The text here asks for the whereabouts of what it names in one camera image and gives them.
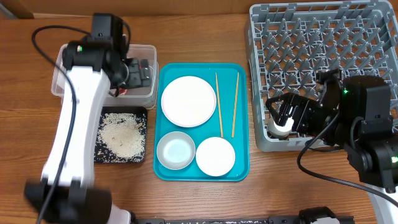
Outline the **grey rice bowl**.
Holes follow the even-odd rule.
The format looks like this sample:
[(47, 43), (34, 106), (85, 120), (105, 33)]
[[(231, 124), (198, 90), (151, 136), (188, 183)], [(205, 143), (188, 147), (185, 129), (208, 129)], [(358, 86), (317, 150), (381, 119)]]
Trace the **grey rice bowl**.
[(167, 169), (180, 170), (191, 164), (196, 154), (193, 139), (186, 133), (172, 131), (164, 135), (157, 145), (158, 161)]

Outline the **white cup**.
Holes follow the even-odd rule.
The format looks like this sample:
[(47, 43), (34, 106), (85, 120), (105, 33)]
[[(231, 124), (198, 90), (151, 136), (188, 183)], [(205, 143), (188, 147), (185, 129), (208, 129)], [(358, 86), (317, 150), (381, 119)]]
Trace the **white cup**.
[(276, 124), (276, 122), (274, 121), (274, 119), (272, 117), (270, 117), (268, 123), (267, 123), (267, 130), (270, 132), (270, 134), (278, 139), (283, 139), (286, 138), (291, 131), (283, 131), (282, 130), (282, 126), (279, 126), (278, 124)]

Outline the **red snack wrapper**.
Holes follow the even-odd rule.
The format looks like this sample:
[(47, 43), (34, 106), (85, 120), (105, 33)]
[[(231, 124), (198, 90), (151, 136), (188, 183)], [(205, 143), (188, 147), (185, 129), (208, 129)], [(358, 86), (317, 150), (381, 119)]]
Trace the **red snack wrapper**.
[(108, 91), (108, 94), (112, 97), (118, 97), (120, 95), (125, 95), (127, 92), (126, 89), (123, 88), (116, 88), (116, 89), (110, 89), (110, 91)]

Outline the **large white plate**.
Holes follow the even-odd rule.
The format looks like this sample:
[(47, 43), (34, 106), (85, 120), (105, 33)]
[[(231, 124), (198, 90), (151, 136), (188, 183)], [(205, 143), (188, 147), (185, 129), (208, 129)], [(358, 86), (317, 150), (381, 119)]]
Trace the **large white plate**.
[(163, 114), (171, 123), (193, 128), (213, 116), (216, 95), (213, 87), (204, 79), (184, 76), (165, 87), (160, 104)]

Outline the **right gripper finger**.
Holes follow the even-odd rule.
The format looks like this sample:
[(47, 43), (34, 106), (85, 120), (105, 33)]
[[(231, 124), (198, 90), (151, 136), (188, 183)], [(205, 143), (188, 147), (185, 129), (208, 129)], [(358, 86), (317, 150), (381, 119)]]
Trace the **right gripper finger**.
[(295, 93), (284, 93), (266, 101), (266, 107), (276, 124), (287, 124), (288, 119), (293, 120), (293, 124), (299, 124), (300, 95)]
[(281, 112), (281, 123), (283, 131), (291, 131), (295, 122), (296, 105), (286, 104), (283, 106)]

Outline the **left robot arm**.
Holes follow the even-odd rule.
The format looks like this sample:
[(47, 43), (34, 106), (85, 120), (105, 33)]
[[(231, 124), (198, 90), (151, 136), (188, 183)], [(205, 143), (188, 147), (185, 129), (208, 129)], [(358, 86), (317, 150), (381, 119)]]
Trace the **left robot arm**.
[(27, 182), (24, 195), (38, 221), (49, 223), (135, 223), (108, 190), (96, 189), (94, 154), (107, 96), (154, 86), (146, 60), (129, 58), (131, 30), (113, 14), (93, 15), (91, 30), (69, 42), (55, 67), (65, 79), (54, 144), (39, 182)]

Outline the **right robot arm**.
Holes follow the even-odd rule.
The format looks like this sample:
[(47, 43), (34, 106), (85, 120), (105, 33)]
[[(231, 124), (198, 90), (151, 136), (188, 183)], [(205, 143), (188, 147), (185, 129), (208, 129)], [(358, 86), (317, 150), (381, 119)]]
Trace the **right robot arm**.
[[(317, 82), (323, 87), (317, 100), (296, 93), (267, 99), (270, 120), (312, 136), (297, 158), (302, 172), (367, 192), (377, 222), (397, 223), (397, 134), (392, 130), (389, 85), (372, 75), (341, 78), (339, 70), (318, 72)], [(303, 155), (319, 139), (347, 152), (360, 183), (322, 175), (302, 165)]]

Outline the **wooden chopstick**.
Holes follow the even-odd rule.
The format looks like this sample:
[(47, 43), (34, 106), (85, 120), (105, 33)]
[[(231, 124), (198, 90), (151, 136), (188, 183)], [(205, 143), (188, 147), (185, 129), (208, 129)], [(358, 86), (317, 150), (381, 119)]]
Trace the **wooden chopstick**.
[(223, 120), (222, 120), (220, 89), (219, 89), (219, 84), (218, 84), (218, 74), (217, 73), (215, 73), (215, 82), (216, 82), (216, 97), (217, 97), (217, 105), (218, 105), (218, 115), (219, 115), (219, 121), (220, 121), (220, 136), (221, 136), (221, 138), (223, 138), (224, 137)]
[(235, 95), (234, 95), (233, 123), (232, 123), (232, 132), (231, 132), (231, 137), (232, 138), (234, 138), (234, 135), (235, 135), (238, 91), (239, 91), (239, 72), (237, 73), (237, 77), (236, 77), (236, 89), (235, 89)]

